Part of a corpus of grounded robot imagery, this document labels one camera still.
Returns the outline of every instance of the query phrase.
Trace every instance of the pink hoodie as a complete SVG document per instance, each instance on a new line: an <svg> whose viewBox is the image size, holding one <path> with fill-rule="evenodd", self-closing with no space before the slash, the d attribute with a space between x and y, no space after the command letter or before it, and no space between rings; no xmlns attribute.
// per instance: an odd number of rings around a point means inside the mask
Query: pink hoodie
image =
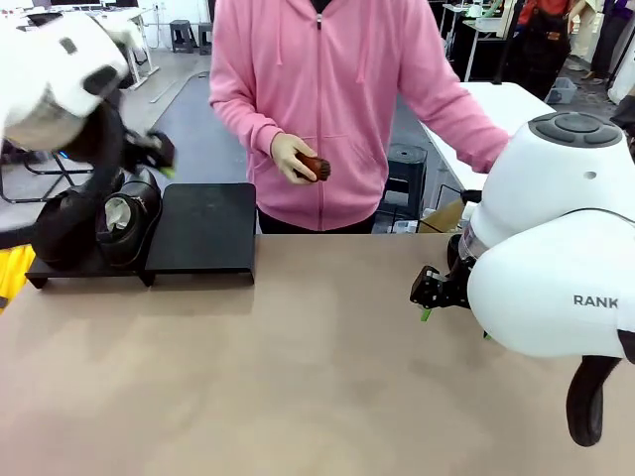
<svg viewBox="0 0 635 476"><path fill-rule="evenodd" d="M328 230L377 209L398 91L477 172L507 144L459 85L426 0L331 0L323 15L310 0L217 1L210 103L274 218ZM269 157L282 131L330 161L328 181L288 183Z"/></svg>

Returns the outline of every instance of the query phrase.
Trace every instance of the table surface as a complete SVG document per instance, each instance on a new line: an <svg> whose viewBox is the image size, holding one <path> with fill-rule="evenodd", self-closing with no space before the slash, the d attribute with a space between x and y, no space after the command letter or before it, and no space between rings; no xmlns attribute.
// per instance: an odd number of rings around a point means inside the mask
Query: table surface
<svg viewBox="0 0 635 476"><path fill-rule="evenodd" d="M0 474L632 475L632 367L584 450L577 358L506 351L465 309L419 321L446 243L266 236L253 288L26 286L0 316Z"/></svg>
<svg viewBox="0 0 635 476"><path fill-rule="evenodd" d="M491 82L464 82L461 85L472 94L494 124L510 135L515 134L527 121L554 112L551 106L518 84L504 82L495 85ZM428 129L425 124L423 126L430 134L435 148L458 184L463 189L483 189L487 175L477 174L469 165L459 161L456 158L456 151L452 147Z"/></svg>

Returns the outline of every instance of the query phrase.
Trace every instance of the white wall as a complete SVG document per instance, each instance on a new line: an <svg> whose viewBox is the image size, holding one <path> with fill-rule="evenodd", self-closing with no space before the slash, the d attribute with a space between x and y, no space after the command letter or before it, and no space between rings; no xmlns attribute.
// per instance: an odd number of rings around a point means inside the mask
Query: white wall
<svg viewBox="0 0 635 476"><path fill-rule="evenodd" d="M138 0L141 8L150 8L153 11L143 16L146 27L146 36L150 47L172 48L170 41L170 22L173 20L190 20L192 29L198 43L199 23L209 23L209 7L207 0Z"/></svg>

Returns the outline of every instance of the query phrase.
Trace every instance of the black pants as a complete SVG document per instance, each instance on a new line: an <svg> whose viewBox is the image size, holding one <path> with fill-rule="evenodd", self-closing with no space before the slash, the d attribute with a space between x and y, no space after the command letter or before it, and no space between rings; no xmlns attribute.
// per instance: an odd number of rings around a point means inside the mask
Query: black pants
<svg viewBox="0 0 635 476"><path fill-rule="evenodd" d="M372 233L375 226L375 214L373 213L364 221L355 223L354 225L337 228L328 231L313 231L300 226L290 225L284 221L277 220L261 210L258 210L258 220L260 221L260 229L266 235L317 235L317 234L342 234L342 235L368 235Z"/></svg>
<svg viewBox="0 0 635 476"><path fill-rule="evenodd" d="M611 69L613 51L627 24L628 20L621 17L614 17L612 15L604 17L602 30L599 33L597 47L595 48L593 61L591 62L591 71L595 72L595 77L600 79L608 77Z"/></svg>

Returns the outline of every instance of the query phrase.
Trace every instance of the black platform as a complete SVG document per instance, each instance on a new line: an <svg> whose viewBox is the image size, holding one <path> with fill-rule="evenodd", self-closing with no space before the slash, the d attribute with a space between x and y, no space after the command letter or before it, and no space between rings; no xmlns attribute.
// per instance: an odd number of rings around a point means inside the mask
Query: black platform
<svg viewBox="0 0 635 476"><path fill-rule="evenodd" d="M56 270L36 258L26 277L41 289L48 279L156 275L245 274L253 283L256 190L249 183L169 185L145 266L110 267L97 245L76 266Z"/></svg>

